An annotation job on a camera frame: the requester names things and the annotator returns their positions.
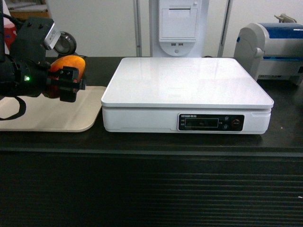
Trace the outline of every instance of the digital display panel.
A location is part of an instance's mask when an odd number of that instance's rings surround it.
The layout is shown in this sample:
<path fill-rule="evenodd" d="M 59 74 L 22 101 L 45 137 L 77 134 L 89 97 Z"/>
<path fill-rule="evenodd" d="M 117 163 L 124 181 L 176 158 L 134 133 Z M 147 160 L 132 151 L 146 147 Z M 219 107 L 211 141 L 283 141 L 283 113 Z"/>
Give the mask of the digital display panel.
<path fill-rule="evenodd" d="M 179 131 L 242 131 L 244 115 L 179 113 Z"/>
<path fill-rule="evenodd" d="M 185 127 L 191 128 L 218 128 L 218 118 L 186 118 Z"/>

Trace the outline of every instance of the blue stripe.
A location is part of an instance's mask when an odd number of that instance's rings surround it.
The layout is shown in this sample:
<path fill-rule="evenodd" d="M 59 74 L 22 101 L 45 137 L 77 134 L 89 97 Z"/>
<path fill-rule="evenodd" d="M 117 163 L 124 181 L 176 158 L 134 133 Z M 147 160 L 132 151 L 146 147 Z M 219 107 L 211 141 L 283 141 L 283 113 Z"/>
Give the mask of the blue stripe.
<path fill-rule="evenodd" d="M 303 26 L 297 23 L 262 23 L 271 39 L 303 39 Z"/>
<path fill-rule="evenodd" d="M 266 61 L 303 61 L 303 58 L 263 57 Z"/>

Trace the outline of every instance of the white printer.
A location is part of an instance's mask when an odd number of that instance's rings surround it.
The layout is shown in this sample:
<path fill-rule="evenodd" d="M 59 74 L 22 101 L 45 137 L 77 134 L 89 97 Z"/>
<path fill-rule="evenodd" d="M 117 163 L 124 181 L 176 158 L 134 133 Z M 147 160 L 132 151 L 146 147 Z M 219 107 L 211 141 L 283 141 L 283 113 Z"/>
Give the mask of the white printer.
<path fill-rule="evenodd" d="M 303 79 L 303 26 L 250 23 L 242 28 L 234 58 L 255 79 Z"/>

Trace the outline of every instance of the robotic arm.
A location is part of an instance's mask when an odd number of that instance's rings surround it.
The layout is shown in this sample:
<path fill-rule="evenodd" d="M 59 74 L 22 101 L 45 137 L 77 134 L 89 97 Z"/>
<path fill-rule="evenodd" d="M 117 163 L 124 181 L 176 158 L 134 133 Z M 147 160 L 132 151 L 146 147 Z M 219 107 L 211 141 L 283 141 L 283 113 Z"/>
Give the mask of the robotic arm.
<path fill-rule="evenodd" d="M 55 49 L 59 55 L 69 55 L 62 47 L 66 33 L 57 30 L 48 18 L 31 17 L 18 30 L 10 46 L 10 54 L 4 52 L 3 3 L 0 0 L 0 96 L 37 97 L 50 85 L 58 86 L 60 100 L 75 102 L 77 92 L 85 89 L 85 81 L 79 79 L 79 70 L 63 67 L 49 72 L 46 50 Z"/>

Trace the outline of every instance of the white digital scale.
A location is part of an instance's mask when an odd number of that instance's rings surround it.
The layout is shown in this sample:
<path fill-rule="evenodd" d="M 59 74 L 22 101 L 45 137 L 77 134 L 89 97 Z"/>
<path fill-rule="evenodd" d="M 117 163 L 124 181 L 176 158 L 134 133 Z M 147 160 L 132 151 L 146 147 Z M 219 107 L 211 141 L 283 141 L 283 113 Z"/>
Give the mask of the white digital scale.
<path fill-rule="evenodd" d="M 274 101 L 231 58 L 124 58 L 101 98 L 110 132 L 263 134 Z"/>

